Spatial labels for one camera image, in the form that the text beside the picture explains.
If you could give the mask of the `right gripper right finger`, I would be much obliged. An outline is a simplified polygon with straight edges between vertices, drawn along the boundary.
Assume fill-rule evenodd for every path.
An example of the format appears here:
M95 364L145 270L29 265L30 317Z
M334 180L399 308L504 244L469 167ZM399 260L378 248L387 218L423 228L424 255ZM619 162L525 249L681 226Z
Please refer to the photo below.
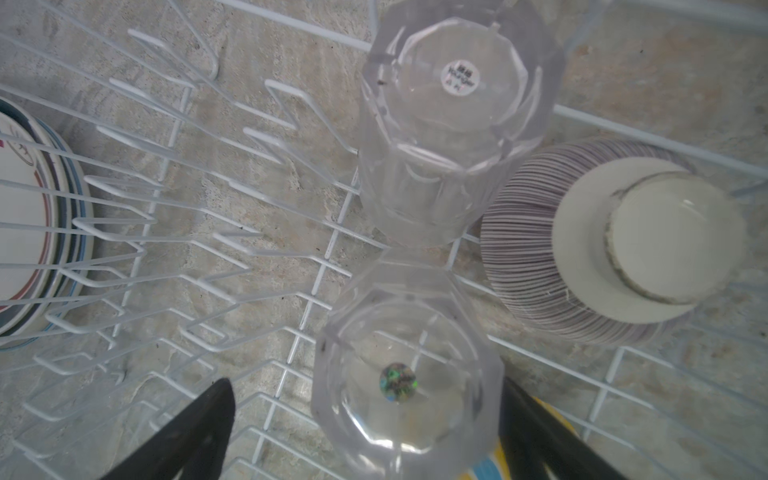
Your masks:
M503 383L499 438L513 479L624 477L509 377Z

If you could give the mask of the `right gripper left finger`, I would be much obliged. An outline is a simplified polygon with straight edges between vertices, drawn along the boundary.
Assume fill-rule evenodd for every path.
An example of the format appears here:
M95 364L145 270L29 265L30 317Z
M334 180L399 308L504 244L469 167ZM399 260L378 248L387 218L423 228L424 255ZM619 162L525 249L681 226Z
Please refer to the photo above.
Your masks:
M232 384L221 378L104 477L218 479L235 413Z

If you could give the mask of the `clear glass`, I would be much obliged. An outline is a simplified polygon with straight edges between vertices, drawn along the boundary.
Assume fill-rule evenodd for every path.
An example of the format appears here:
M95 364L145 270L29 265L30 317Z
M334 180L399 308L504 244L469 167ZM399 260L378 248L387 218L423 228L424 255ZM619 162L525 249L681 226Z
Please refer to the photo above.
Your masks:
M317 334L311 413L356 479L457 479L496 447L503 377L457 278L390 249Z
M541 143L566 59L527 1L401 1L362 68L361 201L407 247L458 239Z

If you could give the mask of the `white plate blue rim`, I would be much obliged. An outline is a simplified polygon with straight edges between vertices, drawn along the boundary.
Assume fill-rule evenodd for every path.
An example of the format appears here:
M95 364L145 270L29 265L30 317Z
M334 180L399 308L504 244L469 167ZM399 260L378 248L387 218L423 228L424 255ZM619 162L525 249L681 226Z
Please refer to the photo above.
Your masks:
M48 137L58 148L68 152L71 151L69 145L57 132L51 129L39 118L37 118L36 121L47 132ZM90 197L90 189L88 184L84 182L84 172L80 164L69 157L60 157L60 162L65 167L70 192L84 197ZM67 202L72 210L70 213L71 218L92 217L94 215L94 207L91 201L68 199ZM81 262L92 259L95 242L93 236L69 234L69 239L70 248L67 254L67 262ZM53 280L57 281L58 284L56 285L56 288L49 287L46 290L47 297L58 298L78 296L82 290L81 284L62 274L57 273ZM33 305L32 309L28 312L28 315L24 318L25 322L18 330L18 333L32 333L33 331L45 332L50 330L53 327L53 324L48 322L45 318L45 312L50 306L52 306L52 303ZM20 349L36 340L37 338L34 337L9 342L8 345L3 346L1 350L10 351Z

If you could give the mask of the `white wire dish rack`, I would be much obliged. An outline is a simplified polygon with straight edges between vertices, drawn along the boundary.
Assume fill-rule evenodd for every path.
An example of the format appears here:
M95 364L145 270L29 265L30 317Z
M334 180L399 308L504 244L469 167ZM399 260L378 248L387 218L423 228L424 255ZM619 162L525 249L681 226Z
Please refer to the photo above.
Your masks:
M1 97L57 132L62 254L82 285L1 350L1 475L96 479L221 377L226 479L347 479L310 409L316 335L389 245L363 211L359 72L386 1L5 1ZM767 475L767 5L539 1L566 49L546 145L678 153L733 194L745 268L688 321L589 345L517 320L479 226L422 256L463 284L514 379L632 479ZM68 199L93 203L71 218ZM67 262L69 234L94 237Z

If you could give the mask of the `clear glass back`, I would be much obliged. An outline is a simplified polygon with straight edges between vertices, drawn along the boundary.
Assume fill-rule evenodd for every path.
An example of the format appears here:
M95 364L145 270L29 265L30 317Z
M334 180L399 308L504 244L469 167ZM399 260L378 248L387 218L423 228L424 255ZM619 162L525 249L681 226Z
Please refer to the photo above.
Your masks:
M401 1L362 68L361 201L407 247L458 239L541 143L566 59L527 1Z

